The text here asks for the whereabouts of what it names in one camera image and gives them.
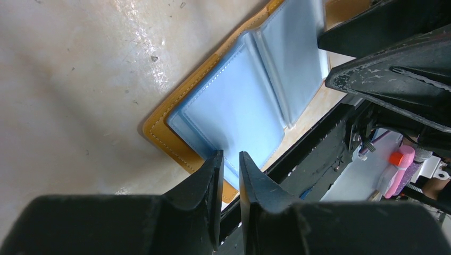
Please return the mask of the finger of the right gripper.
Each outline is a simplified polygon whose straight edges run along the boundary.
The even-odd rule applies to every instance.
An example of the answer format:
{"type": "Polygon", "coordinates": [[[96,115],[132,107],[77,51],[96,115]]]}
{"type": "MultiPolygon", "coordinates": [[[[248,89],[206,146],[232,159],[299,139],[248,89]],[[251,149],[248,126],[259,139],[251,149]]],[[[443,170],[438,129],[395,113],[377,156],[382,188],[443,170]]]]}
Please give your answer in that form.
{"type": "Polygon", "coordinates": [[[450,32],[432,31],[342,64],[325,85],[450,132],[450,32]]]}
{"type": "Polygon", "coordinates": [[[450,24],[450,1],[327,1],[318,47],[361,58],[450,24]]]}

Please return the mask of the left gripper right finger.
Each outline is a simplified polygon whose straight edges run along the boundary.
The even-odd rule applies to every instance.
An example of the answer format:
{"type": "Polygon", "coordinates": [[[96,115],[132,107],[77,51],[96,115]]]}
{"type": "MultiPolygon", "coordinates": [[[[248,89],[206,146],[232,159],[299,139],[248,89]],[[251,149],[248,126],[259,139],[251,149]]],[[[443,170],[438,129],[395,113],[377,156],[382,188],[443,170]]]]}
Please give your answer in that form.
{"type": "Polygon", "coordinates": [[[239,154],[245,254],[450,254],[433,216],[409,202],[308,202],[239,154]]]}

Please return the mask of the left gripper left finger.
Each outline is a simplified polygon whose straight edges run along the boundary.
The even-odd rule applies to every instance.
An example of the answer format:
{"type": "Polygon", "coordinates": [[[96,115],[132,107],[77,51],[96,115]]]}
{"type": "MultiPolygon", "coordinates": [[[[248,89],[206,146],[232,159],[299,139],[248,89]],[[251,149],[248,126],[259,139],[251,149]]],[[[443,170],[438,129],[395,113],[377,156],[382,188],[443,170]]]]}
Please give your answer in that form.
{"type": "Polygon", "coordinates": [[[162,195],[43,195],[1,254],[212,254],[220,240],[223,151],[162,195]]]}

